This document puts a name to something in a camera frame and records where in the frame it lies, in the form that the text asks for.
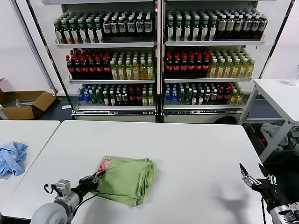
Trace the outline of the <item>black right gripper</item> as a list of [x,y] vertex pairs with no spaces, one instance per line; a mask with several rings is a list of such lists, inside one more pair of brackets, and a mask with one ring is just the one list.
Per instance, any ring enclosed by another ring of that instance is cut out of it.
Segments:
[[275,185],[277,185],[276,177],[270,174],[268,170],[260,163],[258,166],[266,179],[257,180],[248,174],[246,168],[241,163],[239,163],[239,166],[243,182],[249,187],[256,185],[256,191],[262,195],[267,206],[278,207],[278,194],[276,193],[275,187]]

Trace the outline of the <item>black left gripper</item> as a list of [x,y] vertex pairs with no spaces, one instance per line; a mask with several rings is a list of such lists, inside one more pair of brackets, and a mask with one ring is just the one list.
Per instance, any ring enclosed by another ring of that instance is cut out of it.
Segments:
[[78,181],[78,191],[82,194],[87,194],[88,192],[96,190],[99,184],[99,179],[97,173],[80,178]]

